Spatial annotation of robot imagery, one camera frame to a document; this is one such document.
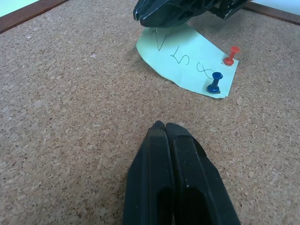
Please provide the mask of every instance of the cork surface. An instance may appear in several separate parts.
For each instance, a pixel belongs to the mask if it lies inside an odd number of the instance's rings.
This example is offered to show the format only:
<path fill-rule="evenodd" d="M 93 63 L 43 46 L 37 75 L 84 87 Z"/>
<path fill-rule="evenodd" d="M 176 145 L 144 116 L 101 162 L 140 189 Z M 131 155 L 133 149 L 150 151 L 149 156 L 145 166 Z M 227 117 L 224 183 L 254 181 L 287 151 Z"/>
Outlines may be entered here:
<path fill-rule="evenodd" d="M 71 0 L 0 35 L 0 224 L 120 224 L 156 120 L 201 143 L 242 224 L 300 224 L 300 27 L 245 10 L 193 19 L 221 50 L 241 48 L 216 100 L 143 62 L 134 5 Z"/>

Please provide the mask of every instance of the wooden frame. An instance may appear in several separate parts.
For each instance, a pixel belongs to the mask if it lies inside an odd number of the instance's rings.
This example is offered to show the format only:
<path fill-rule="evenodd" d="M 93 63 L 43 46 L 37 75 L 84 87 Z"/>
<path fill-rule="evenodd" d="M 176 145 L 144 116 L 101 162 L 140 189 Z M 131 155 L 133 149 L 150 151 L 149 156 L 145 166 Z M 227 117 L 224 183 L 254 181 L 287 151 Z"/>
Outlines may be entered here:
<path fill-rule="evenodd" d="M 275 8 L 270 8 L 268 6 L 263 6 L 260 4 L 256 4 L 253 2 L 247 2 L 246 6 L 244 9 L 255 12 L 255 13 L 260 13 L 263 15 L 267 15 L 279 20 L 283 20 L 289 23 L 293 23 L 296 25 L 300 25 L 300 15 L 288 13 L 285 11 L 281 11 Z"/>
<path fill-rule="evenodd" d="M 0 34 L 41 15 L 68 0 L 39 0 L 10 14 L 0 17 Z"/>

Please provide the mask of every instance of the paper note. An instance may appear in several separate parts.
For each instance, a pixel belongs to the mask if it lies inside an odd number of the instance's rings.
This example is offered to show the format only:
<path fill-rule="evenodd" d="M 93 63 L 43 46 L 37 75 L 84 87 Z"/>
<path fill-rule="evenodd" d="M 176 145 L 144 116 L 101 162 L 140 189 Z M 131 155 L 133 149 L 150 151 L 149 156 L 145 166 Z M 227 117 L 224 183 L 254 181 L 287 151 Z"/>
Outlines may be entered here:
<path fill-rule="evenodd" d="M 158 74 L 178 86 L 213 98 L 229 95 L 238 61 L 234 60 L 231 67 L 226 66 L 223 59 L 227 55 L 188 25 L 145 28 L 136 48 Z M 218 83 L 219 94 L 206 90 L 213 81 L 213 72 L 223 75 Z"/>

